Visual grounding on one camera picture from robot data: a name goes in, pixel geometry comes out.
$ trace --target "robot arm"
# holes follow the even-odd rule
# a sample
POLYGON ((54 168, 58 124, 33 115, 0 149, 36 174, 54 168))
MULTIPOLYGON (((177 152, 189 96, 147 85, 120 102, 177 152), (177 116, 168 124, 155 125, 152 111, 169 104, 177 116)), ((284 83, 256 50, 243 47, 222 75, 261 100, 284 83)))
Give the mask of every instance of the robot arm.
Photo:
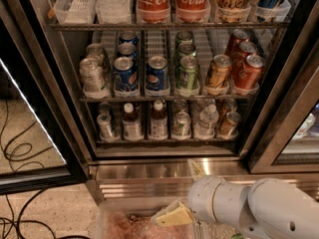
POLYGON ((274 178, 245 186, 204 176, 190 189, 188 206, 196 219, 229 224, 251 239, 319 236, 319 203, 274 178))

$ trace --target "beverage cooler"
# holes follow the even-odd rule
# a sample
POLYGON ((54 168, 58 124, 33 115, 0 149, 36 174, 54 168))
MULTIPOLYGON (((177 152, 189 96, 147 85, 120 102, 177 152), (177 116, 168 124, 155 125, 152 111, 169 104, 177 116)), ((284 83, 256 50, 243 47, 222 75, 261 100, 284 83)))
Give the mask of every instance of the beverage cooler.
POLYGON ((62 161, 0 191, 85 182, 159 208, 187 196, 191 159, 318 199, 318 0, 156 1, 1 0, 1 68, 62 161))

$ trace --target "white bottle cap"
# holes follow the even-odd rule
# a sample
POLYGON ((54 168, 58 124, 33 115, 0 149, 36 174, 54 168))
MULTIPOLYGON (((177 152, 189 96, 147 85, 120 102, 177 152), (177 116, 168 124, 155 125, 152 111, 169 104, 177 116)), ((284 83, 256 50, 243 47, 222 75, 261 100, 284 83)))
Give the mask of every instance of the white bottle cap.
POLYGON ((162 109, 162 102, 159 100, 155 101, 154 108, 155 108, 155 110, 160 111, 162 109))
POLYGON ((211 114, 215 113, 215 112, 216 112, 216 105, 214 105, 214 104, 209 105, 209 106, 208 106, 208 111, 209 111, 211 114))
POLYGON ((124 111, 126 113, 131 113, 134 110, 133 105, 131 103, 126 103, 124 105, 124 111))

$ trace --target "bottle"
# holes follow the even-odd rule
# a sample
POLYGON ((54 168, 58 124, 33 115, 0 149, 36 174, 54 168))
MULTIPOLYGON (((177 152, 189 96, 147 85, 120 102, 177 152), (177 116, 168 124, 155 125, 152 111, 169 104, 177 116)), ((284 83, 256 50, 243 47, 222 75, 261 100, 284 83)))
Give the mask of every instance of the bottle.
POLYGON ((214 137, 214 128, 218 122, 219 114, 216 105, 211 104, 200 112, 196 123, 196 134, 199 138, 214 137))
POLYGON ((167 138, 167 113, 162 101, 155 101, 151 109, 150 137, 152 139, 167 138))
POLYGON ((122 118, 124 126, 124 138, 128 140, 141 139, 142 124, 138 113, 135 113, 131 103, 124 105, 124 114, 122 118))

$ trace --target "light strip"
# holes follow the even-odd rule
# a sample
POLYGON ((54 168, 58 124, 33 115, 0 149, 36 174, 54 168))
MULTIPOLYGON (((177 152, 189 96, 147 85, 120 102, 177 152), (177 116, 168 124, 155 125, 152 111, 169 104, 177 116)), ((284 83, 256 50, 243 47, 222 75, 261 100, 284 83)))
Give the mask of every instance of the light strip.
POLYGON ((52 143, 52 145, 54 146, 54 148, 56 149, 56 151, 58 152, 58 154, 60 155, 61 159, 64 161, 64 164, 67 164, 66 160, 64 159, 63 155, 61 154, 61 152, 59 151, 58 147, 53 143, 51 137, 49 136, 49 134, 47 133, 47 130, 44 128, 44 126, 42 125, 41 121, 39 120, 39 118, 37 117, 36 113, 33 111, 32 107, 30 106, 30 104, 28 103, 26 97, 23 95, 23 93, 20 91, 19 86, 17 85, 17 83, 15 82, 15 80, 13 79, 13 77, 11 76, 9 70, 7 69, 7 67, 4 65, 3 61, 0 59, 0 64, 2 66, 2 68, 5 70, 5 72, 7 73, 7 75, 9 76, 11 82, 13 83, 13 85, 16 87, 16 89, 19 91, 21 98, 24 100, 24 102, 27 104, 29 110, 31 111, 31 113, 34 115, 35 119, 37 120, 37 122, 39 123, 40 127, 42 128, 42 130, 44 131, 44 133, 47 135, 49 141, 52 143))

